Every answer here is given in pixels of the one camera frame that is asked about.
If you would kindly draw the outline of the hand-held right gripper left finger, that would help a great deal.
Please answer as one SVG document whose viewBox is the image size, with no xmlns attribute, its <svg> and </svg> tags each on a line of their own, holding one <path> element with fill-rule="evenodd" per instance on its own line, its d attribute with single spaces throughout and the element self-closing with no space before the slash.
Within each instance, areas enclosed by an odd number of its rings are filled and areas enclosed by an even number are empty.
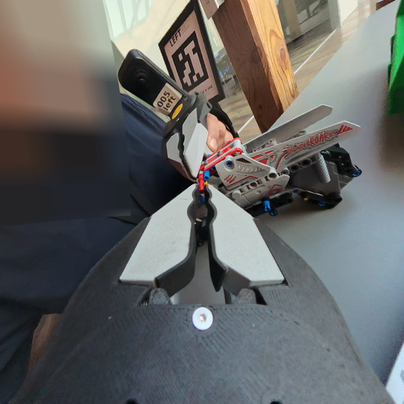
<svg viewBox="0 0 404 404">
<path fill-rule="evenodd" d="M 149 219 L 119 280 L 164 289 L 171 297 L 194 277 L 199 186 L 193 184 Z"/>
</svg>

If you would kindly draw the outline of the wooden post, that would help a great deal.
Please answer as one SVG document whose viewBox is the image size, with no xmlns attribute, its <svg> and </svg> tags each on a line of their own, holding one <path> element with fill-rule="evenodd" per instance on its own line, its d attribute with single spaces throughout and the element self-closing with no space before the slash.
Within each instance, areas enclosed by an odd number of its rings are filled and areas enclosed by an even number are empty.
<svg viewBox="0 0 404 404">
<path fill-rule="evenodd" d="M 262 133 L 299 96 L 274 0 L 225 0 L 213 21 Z"/>
</svg>

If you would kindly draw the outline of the large green plastic bin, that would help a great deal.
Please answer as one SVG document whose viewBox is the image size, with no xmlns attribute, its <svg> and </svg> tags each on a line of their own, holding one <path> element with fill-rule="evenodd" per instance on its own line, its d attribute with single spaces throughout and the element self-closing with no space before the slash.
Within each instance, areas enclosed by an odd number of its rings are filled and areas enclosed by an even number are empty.
<svg viewBox="0 0 404 404">
<path fill-rule="evenodd" d="M 395 30 L 390 39 L 388 65 L 388 115 L 404 111 L 404 2 L 401 0 L 395 19 Z"/>
</svg>

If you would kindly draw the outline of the person's left hand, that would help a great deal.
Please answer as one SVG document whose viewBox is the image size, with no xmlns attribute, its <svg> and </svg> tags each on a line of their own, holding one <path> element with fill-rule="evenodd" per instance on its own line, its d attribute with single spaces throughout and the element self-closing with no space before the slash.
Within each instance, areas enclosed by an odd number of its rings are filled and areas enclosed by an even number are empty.
<svg viewBox="0 0 404 404">
<path fill-rule="evenodd" d="M 216 116 L 209 113 L 206 116 L 208 137 L 206 145 L 211 152 L 221 149 L 224 145 L 233 140 L 233 135 Z"/>
</svg>

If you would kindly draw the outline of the grey red lego truck model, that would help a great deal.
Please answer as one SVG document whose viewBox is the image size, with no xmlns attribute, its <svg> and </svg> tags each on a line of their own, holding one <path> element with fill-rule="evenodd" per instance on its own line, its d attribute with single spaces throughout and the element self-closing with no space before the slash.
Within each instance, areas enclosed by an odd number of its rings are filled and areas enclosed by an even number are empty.
<svg viewBox="0 0 404 404">
<path fill-rule="evenodd" d="M 232 181 L 221 181 L 217 175 L 208 181 L 218 178 L 218 190 L 253 216 L 276 216 L 277 209 L 292 203 L 295 195 L 321 209 L 334 208 L 342 201 L 341 190 L 362 174 L 339 145 L 361 127 L 342 121 L 307 132 L 331 112 L 331 106 L 320 105 L 244 144 L 235 138 Z M 205 203 L 205 192 L 199 198 Z"/>
</svg>

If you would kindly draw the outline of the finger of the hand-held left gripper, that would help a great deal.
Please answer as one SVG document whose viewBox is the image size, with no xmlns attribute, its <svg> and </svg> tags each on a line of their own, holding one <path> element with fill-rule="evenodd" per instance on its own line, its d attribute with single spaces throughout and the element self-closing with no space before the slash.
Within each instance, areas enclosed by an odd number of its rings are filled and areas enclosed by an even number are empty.
<svg viewBox="0 0 404 404">
<path fill-rule="evenodd" d="M 192 179 L 183 155 L 180 134 L 174 131 L 166 141 L 166 154 L 169 163 L 185 178 Z"/>
<path fill-rule="evenodd" d="M 191 177 L 197 177 L 204 160 L 208 130 L 198 122 L 196 114 L 189 114 L 184 121 L 182 134 L 185 166 Z"/>
</svg>

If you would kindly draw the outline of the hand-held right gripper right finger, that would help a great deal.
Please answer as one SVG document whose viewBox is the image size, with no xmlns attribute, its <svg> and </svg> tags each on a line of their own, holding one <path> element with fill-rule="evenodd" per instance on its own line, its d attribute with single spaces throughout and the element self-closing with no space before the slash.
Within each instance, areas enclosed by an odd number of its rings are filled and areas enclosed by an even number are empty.
<svg viewBox="0 0 404 404">
<path fill-rule="evenodd" d="M 206 185 L 210 276 L 216 291 L 280 285 L 285 278 L 253 217 Z"/>
</svg>

